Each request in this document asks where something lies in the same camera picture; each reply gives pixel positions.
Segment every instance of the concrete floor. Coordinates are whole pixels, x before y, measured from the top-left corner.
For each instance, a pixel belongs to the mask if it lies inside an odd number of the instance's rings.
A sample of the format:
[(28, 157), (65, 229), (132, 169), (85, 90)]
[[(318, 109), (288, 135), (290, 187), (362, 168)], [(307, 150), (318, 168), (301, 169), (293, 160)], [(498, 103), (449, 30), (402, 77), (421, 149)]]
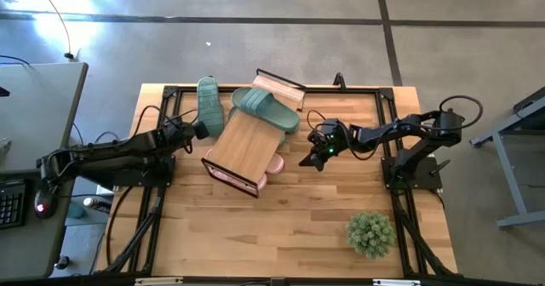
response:
[[(377, 0), (53, 0), (61, 12), (156, 16), (380, 19)], [(545, 20), (544, 0), (387, 0), (391, 19)], [(0, 0), (0, 9), (50, 11), (47, 0)], [(89, 63), (76, 123), (84, 139), (129, 133), (142, 83), (249, 83), (261, 67), (300, 83), (393, 85), (382, 26), (68, 22), (72, 50)], [(459, 271), (524, 283), (545, 281), (545, 224), (500, 231), (496, 219), (515, 208), (493, 144), (467, 141), (510, 114), (543, 86), (542, 28), (393, 27), (403, 85), (416, 86), (422, 110), (452, 94), (480, 99), (485, 114), (458, 146), (441, 149), (446, 215)], [(31, 63), (66, 61), (66, 38), (54, 15), (2, 20), (0, 51)], [(474, 109), (457, 104), (470, 118)], [(78, 192), (92, 191), (88, 185)], [(103, 232), (92, 228), (89, 242)], [(66, 231), (67, 242), (81, 231)], [(92, 244), (63, 252), (90, 264)], [(86, 273), (89, 268), (76, 271)]]

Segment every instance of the green succulent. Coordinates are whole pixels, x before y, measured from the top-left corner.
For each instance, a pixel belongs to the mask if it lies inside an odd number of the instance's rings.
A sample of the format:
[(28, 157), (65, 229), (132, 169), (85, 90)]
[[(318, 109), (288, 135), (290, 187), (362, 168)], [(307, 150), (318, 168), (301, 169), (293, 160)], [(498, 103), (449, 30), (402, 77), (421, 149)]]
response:
[(356, 253), (370, 260), (384, 257), (395, 244), (395, 231), (390, 219), (377, 212), (356, 214), (347, 224), (348, 244)]

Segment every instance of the green slide sandal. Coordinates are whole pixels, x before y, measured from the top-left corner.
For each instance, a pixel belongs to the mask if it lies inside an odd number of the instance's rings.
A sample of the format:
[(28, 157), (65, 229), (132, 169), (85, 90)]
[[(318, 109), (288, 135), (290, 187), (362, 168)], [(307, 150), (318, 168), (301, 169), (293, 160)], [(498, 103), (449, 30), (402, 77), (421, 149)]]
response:
[(299, 116), (289, 107), (274, 99), (265, 89), (241, 88), (231, 94), (231, 102), (242, 112), (293, 133), (299, 126)]
[(213, 77), (203, 77), (197, 84), (198, 121), (206, 126), (210, 137), (219, 137), (223, 132), (223, 106), (220, 103), (218, 83)]
[[(231, 111), (229, 111), (229, 116), (228, 116), (228, 118), (227, 118), (228, 120), (231, 120), (232, 115), (235, 114), (235, 111), (236, 111), (236, 110), (237, 110), (237, 107), (236, 107), (236, 106), (233, 106), (233, 107), (231, 108)], [(282, 135), (282, 139), (280, 140), (280, 144), (279, 144), (278, 146), (283, 146), (284, 143), (285, 143), (285, 141), (286, 141), (286, 135), (283, 134), (283, 135)]]

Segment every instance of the wooden table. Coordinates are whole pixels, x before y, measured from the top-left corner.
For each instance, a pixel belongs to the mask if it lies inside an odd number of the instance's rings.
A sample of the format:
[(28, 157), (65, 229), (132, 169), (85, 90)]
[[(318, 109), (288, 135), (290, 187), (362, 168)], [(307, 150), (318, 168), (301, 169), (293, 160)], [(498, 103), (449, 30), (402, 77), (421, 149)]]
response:
[[(160, 104), (163, 87), (164, 84), (142, 85), (133, 129), (144, 106)], [(420, 113), (415, 88), (393, 90), (400, 117)], [(230, 94), (221, 94), (221, 102), (227, 119), (232, 106)], [(181, 112), (196, 106), (195, 94), (183, 95)], [(346, 239), (347, 221), (359, 212), (377, 211), (389, 215), (393, 221), (391, 198), (382, 183), (382, 148), (364, 162), (345, 151), (329, 160), (321, 173), (314, 168), (299, 167), (297, 164), (311, 147), (306, 122), (311, 109), (326, 117), (338, 117), (346, 124), (378, 126), (375, 99), (371, 95), (307, 94), (300, 131), (288, 135), (286, 143), (278, 149), (285, 170), (268, 176), (259, 199), (208, 176), (200, 159), (214, 145), (214, 140), (195, 140), (193, 154), (178, 151), (175, 180), (167, 190), (163, 208), (154, 276), (403, 276), (397, 244), (386, 257), (367, 260), (357, 255)], [(157, 115), (149, 111), (143, 117), (141, 131), (154, 129)], [(315, 125), (321, 118), (311, 114), (310, 122)], [(404, 146), (410, 147), (416, 141), (417, 138), (404, 138)], [(120, 206), (112, 228), (112, 258), (135, 231), (141, 194), (142, 189), (133, 189)], [(414, 191), (414, 195), (422, 236), (445, 266), (455, 272), (440, 201), (427, 191)], [(414, 246), (410, 239), (407, 241), (411, 265), (416, 269)], [(145, 259), (147, 238), (143, 243), (140, 260)], [(106, 266), (105, 246), (102, 244), (97, 269)]]

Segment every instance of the computer mouse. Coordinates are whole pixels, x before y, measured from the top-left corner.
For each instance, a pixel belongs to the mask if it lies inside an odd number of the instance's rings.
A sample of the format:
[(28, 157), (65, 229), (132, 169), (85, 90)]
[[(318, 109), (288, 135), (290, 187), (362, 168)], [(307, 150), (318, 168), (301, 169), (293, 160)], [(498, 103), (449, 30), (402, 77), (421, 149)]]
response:
[(50, 218), (57, 210), (57, 198), (47, 187), (39, 187), (34, 197), (34, 212), (40, 219)]

